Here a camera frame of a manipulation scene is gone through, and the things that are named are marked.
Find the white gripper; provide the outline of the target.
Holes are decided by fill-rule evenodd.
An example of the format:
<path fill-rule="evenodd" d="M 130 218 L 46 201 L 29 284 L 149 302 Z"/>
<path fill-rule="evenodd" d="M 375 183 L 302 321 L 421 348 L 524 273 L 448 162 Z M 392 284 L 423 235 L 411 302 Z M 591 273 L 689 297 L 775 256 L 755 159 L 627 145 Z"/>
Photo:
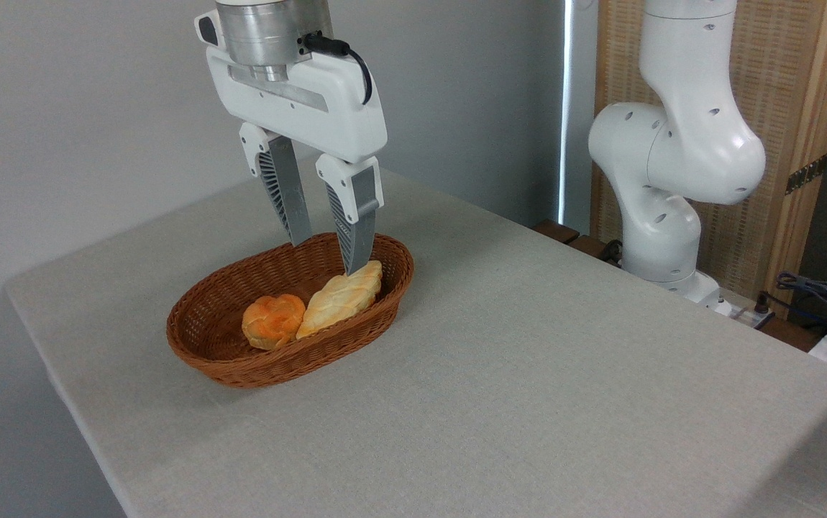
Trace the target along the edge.
<path fill-rule="evenodd" d="M 370 261 L 376 211 L 384 206 L 380 164 L 371 156 L 388 136 L 378 91 L 365 85 L 359 63 L 307 46 L 309 34 L 334 35 L 329 10 L 214 9 L 194 27 L 217 95 L 244 121 L 239 137 L 250 174 L 296 247 L 313 232 L 292 140 L 326 153 L 317 173 L 345 275 L 355 274 Z"/>

